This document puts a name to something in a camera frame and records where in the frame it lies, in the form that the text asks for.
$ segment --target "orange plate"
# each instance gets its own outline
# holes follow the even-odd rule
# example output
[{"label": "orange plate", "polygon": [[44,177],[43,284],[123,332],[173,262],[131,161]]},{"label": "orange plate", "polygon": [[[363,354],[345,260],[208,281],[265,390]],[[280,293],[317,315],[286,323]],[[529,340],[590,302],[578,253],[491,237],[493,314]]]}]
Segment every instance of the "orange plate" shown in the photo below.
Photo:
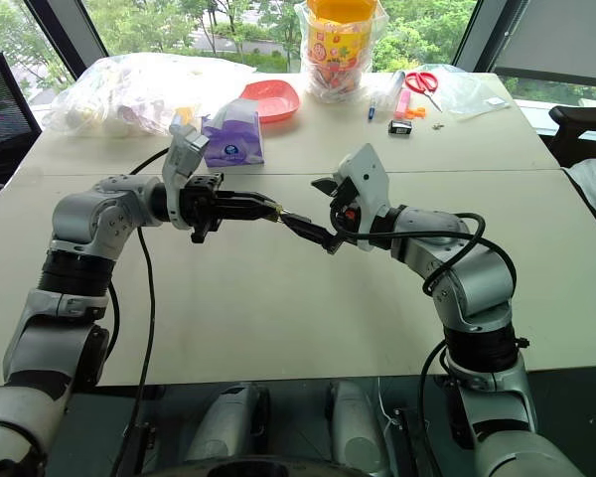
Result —
[{"label": "orange plate", "polygon": [[280,79],[252,82],[245,87],[240,97],[258,101],[260,122],[282,121],[300,106],[300,98],[294,88]]}]

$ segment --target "scissors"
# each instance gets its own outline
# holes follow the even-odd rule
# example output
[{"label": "scissors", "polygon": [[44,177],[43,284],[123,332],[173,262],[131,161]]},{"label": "scissors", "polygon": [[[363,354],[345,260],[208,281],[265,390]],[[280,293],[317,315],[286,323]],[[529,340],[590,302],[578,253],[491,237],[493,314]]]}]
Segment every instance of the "scissors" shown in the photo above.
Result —
[{"label": "scissors", "polygon": [[419,92],[421,94],[425,94],[430,99],[430,102],[442,112],[441,107],[439,104],[435,102],[433,99],[433,93],[437,90],[437,86],[439,85],[439,81],[437,81],[437,77],[433,73],[429,72],[419,72],[419,73],[409,73],[406,75],[406,85],[409,89],[412,89],[415,92]]}]

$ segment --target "white table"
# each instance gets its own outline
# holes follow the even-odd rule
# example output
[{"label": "white table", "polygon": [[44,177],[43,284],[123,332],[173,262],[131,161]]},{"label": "white table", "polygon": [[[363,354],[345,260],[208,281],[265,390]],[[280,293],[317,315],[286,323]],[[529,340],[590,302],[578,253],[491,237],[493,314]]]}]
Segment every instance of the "white table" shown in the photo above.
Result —
[{"label": "white table", "polygon": [[[492,74],[477,76],[511,106],[459,121],[448,112],[435,110],[426,97],[414,93],[411,105],[424,105],[428,115],[415,119],[412,134],[403,137],[386,133],[388,118],[384,116],[367,122],[368,100],[360,104],[322,104],[304,92],[301,76],[273,76],[294,85],[301,96],[300,109],[290,120],[263,126],[264,165],[219,170],[230,174],[329,174],[343,157],[367,142],[373,145],[387,172],[558,169],[499,79]],[[381,76],[371,78],[379,80]],[[444,127],[434,130],[436,123]],[[166,137],[102,140],[45,131],[21,172],[119,174],[130,171],[169,142]],[[146,172],[158,174],[160,164]],[[206,171],[203,164],[199,173]]]},{"label": "white table", "polygon": [[[99,178],[17,174],[0,195],[0,363],[37,283],[55,203]],[[260,191],[325,224],[329,199],[309,186],[313,178],[230,175],[224,187]],[[560,171],[393,173],[390,198],[484,215],[486,237],[519,272],[514,323],[532,343],[527,367],[596,366],[596,224]],[[149,383],[418,374],[442,337],[421,279],[386,251],[343,245],[329,256],[266,221],[224,223],[203,245],[167,224],[146,239],[157,293]],[[135,237],[114,283],[121,334],[101,383],[134,385],[148,329]]]}]

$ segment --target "tissue box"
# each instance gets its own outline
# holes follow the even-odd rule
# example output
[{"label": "tissue box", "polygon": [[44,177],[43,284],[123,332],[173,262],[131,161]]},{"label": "tissue box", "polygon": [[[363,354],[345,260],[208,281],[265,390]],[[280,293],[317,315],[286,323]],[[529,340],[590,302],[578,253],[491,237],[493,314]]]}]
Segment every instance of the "tissue box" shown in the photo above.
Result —
[{"label": "tissue box", "polygon": [[262,139],[258,102],[236,99],[212,119],[203,119],[202,133],[210,139],[204,159],[208,167],[261,164]]}]

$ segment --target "clear plastic bag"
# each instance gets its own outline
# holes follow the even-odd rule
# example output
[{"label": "clear plastic bag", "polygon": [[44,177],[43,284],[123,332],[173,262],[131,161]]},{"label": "clear plastic bag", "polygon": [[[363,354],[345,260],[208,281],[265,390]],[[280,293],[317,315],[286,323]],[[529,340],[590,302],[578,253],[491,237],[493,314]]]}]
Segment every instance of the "clear plastic bag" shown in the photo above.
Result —
[{"label": "clear plastic bag", "polygon": [[216,112],[254,71],[226,60],[159,53],[102,58],[54,99],[43,123],[85,136],[167,135],[177,109],[197,118]]},{"label": "clear plastic bag", "polygon": [[433,72],[439,83],[434,97],[445,111],[453,113],[458,119],[468,119],[509,106],[484,82],[459,68],[451,65],[422,65],[416,70]]},{"label": "clear plastic bag", "polygon": [[308,78],[307,90],[323,102],[362,99],[362,75],[371,71],[373,46],[388,23],[381,4],[377,2],[372,19],[344,24],[316,18],[307,2],[294,10],[302,33],[301,73]]}]

